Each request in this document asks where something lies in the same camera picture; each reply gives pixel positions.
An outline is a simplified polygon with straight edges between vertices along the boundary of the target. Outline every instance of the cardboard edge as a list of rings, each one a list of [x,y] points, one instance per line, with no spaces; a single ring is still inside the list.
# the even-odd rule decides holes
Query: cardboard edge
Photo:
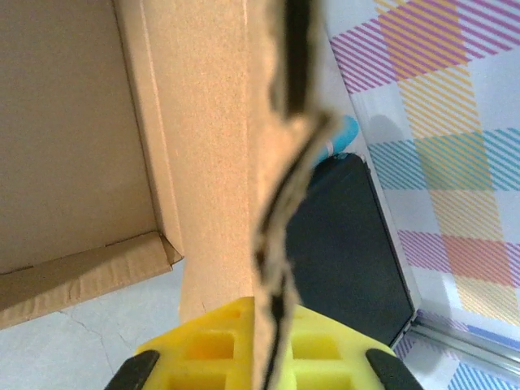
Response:
[[[284,168],[279,171],[278,180],[271,179],[275,186],[270,186],[270,196],[263,203],[253,237],[254,286],[257,287],[253,389],[271,390],[276,388],[280,378],[293,311],[299,301],[285,253],[285,229],[305,196],[315,157],[339,122],[334,114],[322,110],[316,99],[315,54],[321,32],[318,20],[321,2],[264,0],[260,4],[251,7],[257,13],[251,19],[256,16],[257,20],[263,21],[255,26],[256,41],[264,50],[263,80],[256,80],[264,95],[265,125],[261,131],[270,132],[272,140],[289,135],[293,144],[299,144],[291,149],[279,145],[285,151]],[[290,34],[292,38],[288,39],[287,32],[295,27],[291,15],[300,15],[305,23],[298,27],[301,31]],[[291,68],[296,66],[295,58],[300,53],[305,54],[306,60],[306,74],[303,75]]]
[[[0,329],[168,272],[180,258],[168,246],[151,232],[0,275]]]
[[[179,262],[184,258],[182,254],[180,254],[177,249],[173,247],[172,244],[170,244],[170,241],[168,239],[161,235],[161,242],[162,247],[164,248],[164,252],[166,253],[166,257],[168,260],[168,263],[173,266],[175,263]]]
[[[184,241],[175,186],[171,179],[170,159],[146,24],[145,3],[140,0],[112,1],[141,133],[155,218],[161,233],[183,254]]]

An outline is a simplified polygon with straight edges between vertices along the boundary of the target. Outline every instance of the yellow foam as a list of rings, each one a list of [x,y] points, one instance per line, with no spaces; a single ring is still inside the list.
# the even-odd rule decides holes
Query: yellow foam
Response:
[[[241,298],[145,344],[159,351],[143,390],[249,390],[254,299]],[[302,306],[296,309],[278,390],[384,390],[368,349],[392,350]]]

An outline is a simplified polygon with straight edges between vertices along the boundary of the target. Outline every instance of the colorful striped cloth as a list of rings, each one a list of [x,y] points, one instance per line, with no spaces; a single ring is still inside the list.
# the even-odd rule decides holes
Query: colorful striped cloth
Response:
[[[325,6],[422,309],[518,345],[520,1]]]
[[[425,337],[407,333],[394,348],[425,390],[519,390],[517,379]]]

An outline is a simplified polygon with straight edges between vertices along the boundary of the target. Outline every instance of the corrugated cardboard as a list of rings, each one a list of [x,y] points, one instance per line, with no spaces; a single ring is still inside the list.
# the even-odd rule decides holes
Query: corrugated cardboard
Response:
[[[165,271],[178,256],[158,233],[131,239],[158,229],[188,258],[184,320],[254,293],[253,388],[275,385],[297,301],[285,224],[333,127],[314,101],[317,3],[7,7],[2,264],[34,267],[1,276],[17,287],[1,324]]]
[[[6,327],[167,271],[180,256],[157,232],[112,2],[22,0],[1,13]]]
[[[168,150],[188,259],[181,318],[254,291],[253,388],[271,388],[277,379],[297,301],[284,258],[285,224],[332,129],[329,115],[314,104],[310,74],[318,28],[313,18],[305,31],[297,30],[297,44],[308,51],[297,65],[309,67],[305,104],[299,107],[292,106],[289,76],[297,69],[285,61],[294,47],[284,40],[291,15],[284,7],[299,7],[305,18],[316,6],[118,1],[124,31],[145,36],[141,44],[125,41],[138,75],[136,90],[153,91],[150,98],[156,101],[145,115],[158,111]]]

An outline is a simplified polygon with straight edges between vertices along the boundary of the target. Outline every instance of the cardboard flap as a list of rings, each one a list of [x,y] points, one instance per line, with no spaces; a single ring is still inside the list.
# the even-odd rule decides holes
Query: cardboard flap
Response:
[[[180,256],[167,251],[151,232],[0,275],[0,329],[168,272]]]
[[[111,2],[5,2],[2,37],[0,274],[157,230]]]
[[[259,47],[265,49],[260,53],[266,65],[261,73],[265,78],[256,82],[263,85],[259,90],[268,96],[269,106],[260,113],[263,116],[259,129],[271,141],[281,137],[292,140],[292,148],[273,144],[277,155],[263,156],[267,160],[271,157],[271,162],[278,159],[279,180],[272,179],[273,171],[262,176],[262,167],[258,167],[258,188],[271,195],[266,197],[253,238],[258,283],[253,388],[268,390],[278,383],[298,302],[285,255],[285,229],[305,195],[316,155],[338,123],[332,114],[317,107],[314,97],[315,46],[322,31],[318,23],[319,1],[267,1],[264,5],[266,14],[256,16],[266,23],[257,26],[255,32],[259,40],[264,40]]]

